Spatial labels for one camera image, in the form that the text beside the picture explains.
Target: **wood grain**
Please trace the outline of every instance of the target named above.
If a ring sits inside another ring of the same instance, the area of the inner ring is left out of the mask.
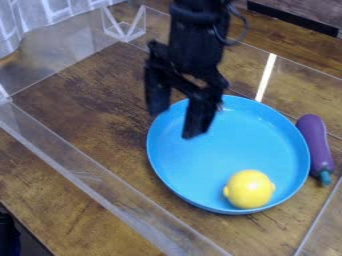
[[[340,0],[253,0],[252,2],[342,29],[342,3]]]
[[[289,202],[249,216],[221,216],[185,203],[159,182],[146,157],[151,122],[143,101],[146,57],[118,44],[20,93],[15,102],[229,252],[292,255],[330,190],[309,179]],[[341,141],[332,140],[340,160]]]
[[[269,17],[246,15],[248,43],[342,77],[340,40]],[[234,21],[232,35],[240,30]],[[228,93],[254,97],[268,56],[246,46],[226,50],[220,68],[236,91]],[[293,255],[332,187],[321,188],[310,178],[292,200],[248,216],[217,215],[185,203],[161,183],[146,157],[153,121],[143,95],[146,58],[138,49],[117,44],[18,94],[15,103],[234,255]],[[293,121],[312,109],[325,114],[334,135],[329,142],[336,183],[342,169],[341,83],[325,81],[286,60],[277,70],[265,100]],[[2,202],[57,255],[162,254],[4,132],[0,138]]]

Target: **lemon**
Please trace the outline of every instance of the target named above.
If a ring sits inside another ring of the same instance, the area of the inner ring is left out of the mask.
[[[232,204],[242,209],[265,206],[272,200],[276,185],[261,171],[244,170],[230,179],[224,195]]]

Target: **toy eggplant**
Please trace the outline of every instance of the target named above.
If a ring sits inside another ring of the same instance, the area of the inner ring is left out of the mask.
[[[300,129],[310,151],[312,169],[310,175],[318,178],[324,186],[332,184],[332,173],[336,165],[328,143],[328,131],[322,118],[308,114],[300,118],[296,124]]]

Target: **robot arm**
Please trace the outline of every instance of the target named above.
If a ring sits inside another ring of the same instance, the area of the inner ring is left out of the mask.
[[[171,88],[190,99],[183,138],[206,133],[222,103],[229,81],[218,71],[224,49],[238,41],[226,40],[232,14],[242,18],[245,36],[248,21],[232,0],[175,0],[170,6],[171,31],[169,45],[149,43],[146,63],[146,101],[151,115],[170,106]],[[186,76],[202,80],[198,86]]]

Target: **transparent acrylic wall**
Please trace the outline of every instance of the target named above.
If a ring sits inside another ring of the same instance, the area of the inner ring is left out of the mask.
[[[296,256],[338,256],[342,254],[341,218],[342,179],[328,198]]]
[[[0,72],[4,72],[4,77],[7,77],[2,83],[12,96],[8,101],[3,101],[0,108],[3,129],[169,255],[229,255],[236,253],[232,251],[233,247],[241,247],[240,253],[246,255],[248,249],[244,248],[248,247],[246,245],[257,250],[256,255],[258,253],[260,255],[266,255],[265,253],[276,255],[276,253],[292,251],[284,248],[284,244],[296,246],[296,238],[300,234],[293,234],[289,230],[292,227],[286,226],[286,219],[277,219],[280,217],[278,215],[274,217],[272,211],[270,214],[261,213],[258,217],[232,216],[228,218],[191,208],[158,183],[151,167],[146,164],[145,136],[151,120],[146,113],[142,89],[143,63],[147,58],[146,44],[151,39],[167,42],[170,16],[154,8],[133,3],[115,5],[87,15],[77,18],[82,19],[81,22],[73,20],[71,23],[59,24],[61,32],[58,29],[54,29],[54,33],[51,32],[49,41],[54,41],[54,38],[65,38],[65,33],[81,25],[81,33],[71,33],[79,34],[81,37],[75,39],[73,36],[71,40],[63,40],[63,43],[69,44],[63,50],[71,49],[63,51],[63,54],[59,52],[59,45],[47,47],[50,44],[42,42],[45,30],[28,35],[28,38],[31,36],[34,38],[32,42],[40,42],[40,44],[23,44],[22,51],[30,53],[23,55],[30,56],[23,60],[38,63],[35,67],[38,76],[31,77],[31,73],[24,73],[26,79],[23,77],[18,79],[14,76],[18,71],[11,73],[8,61],[2,63]],[[115,46],[105,49],[114,43],[117,43]],[[131,59],[131,55],[123,56],[122,52],[127,51],[127,47],[135,59]],[[86,53],[79,52],[83,48],[89,49]],[[105,63],[97,63],[98,67],[90,70],[86,68],[86,63],[93,63],[93,59],[85,59],[102,49],[105,50],[98,55],[111,56],[106,60],[106,66],[110,65],[111,70],[109,74],[103,74],[103,85],[99,85],[95,81],[85,80],[83,76],[89,77],[89,73],[93,72],[105,72],[101,70]],[[38,56],[45,56],[42,52],[47,52],[47,56],[53,58],[43,57],[40,61]],[[225,56],[220,69],[232,81],[232,91],[256,98],[262,91],[261,81],[268,76],[266,66],[274,55],[241,44],[228,48]],[[81,71],[77,72],[79,77],[78,75],[71,77],[66,70],[59,75],[45,79],[71,65],[74,65],[71,67],[74,71]],[[115,70],[119,65],[127,65],[130,69],[117,74]],[[301,87],[297,88],[297,84],[309,84],[310,88],[310,86],[317,86],[320,81],[325,81],[324,97],[334,90],[337,94],[341,93],[341,79],[281,57],[277,57],[270,68],[269,83],[266,83],[266,91],[261,100],[276,108],[284,106],[280,100],[289,101],[289,108],[280,110],[292,115],[298,113],[293,115],[294,118],[312,110],[312,108],[309,110],[290,108],[292,102],[302,100],[298,93]],[[106,83],[107,75],[115,76],[115,83]],[[308,83],[306,76],[312,77],[314,82]],[[137,84],[129,83],[126,78],[131,78]],[[71,84],[61,84],[61,79],[70,80]],[[280,90],[285,86],[290,91],[292,88],[294,90],[289,95],[282,95],[284,91]],[[111,105],[118,107],[118,101],[123,102],[121,109],[111,109]],[[122,136],[123,130],[131,129],[127,122],[134,122],[139,130],[139,133],[135,129],[134,133],[129,134],[134,137],[134,141]],[[337,123],[334,120],[328,120],[328,125],[334,128]],[[110,141],[103,140],[107,137],[103,134],[97,135],[98,131],[115,136]],[[98,140],[99,146],[91,148],[87,144],[90,140]],[[130,144],[134,145],[134,149],[126,148]],[[126,163],[121,152],[134,156],[137,163]],[[302,191],[304,195],[309,193],[306,188]],[[278,207],[277,211],[284,214],[281,216],[285,216],[282,218],[294,219],[298,215],[306,216],[310,213],[310,209],[292,210],[302,203],[301,193],[290,200],[288,207]],[[261,234],[265,244],[273,242],[274,234],[266,233],[257,225],[256,218],[277,229],[280,241],[274,246],[276,251],[265,252],[262,249],[258,251],[261,246],[253,244],[253,239],[248,234],[241,234],[241,230],[254,229]]]

